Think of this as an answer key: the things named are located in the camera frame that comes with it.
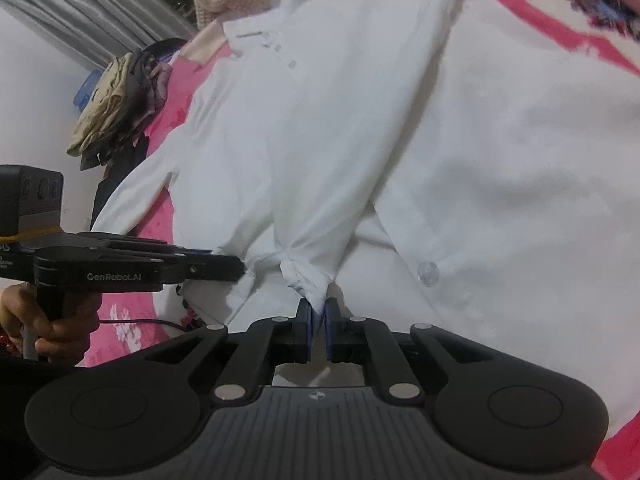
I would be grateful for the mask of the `person's left hand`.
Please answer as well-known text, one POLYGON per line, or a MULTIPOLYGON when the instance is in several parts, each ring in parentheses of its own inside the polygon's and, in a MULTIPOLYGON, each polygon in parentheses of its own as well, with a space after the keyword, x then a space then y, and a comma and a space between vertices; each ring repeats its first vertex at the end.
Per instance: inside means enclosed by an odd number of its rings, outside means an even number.
POLYGON ((21 356, 22 329, 32 330, 37 338, 35 350, 51 364, 75 366, 90 348, 91 334, 100 326, 100 294, 72 294, 65 297, 72 310, 70 318, 50 321, 37 302, 37 287, 22 283, 1 291, 1 349, 21 356))

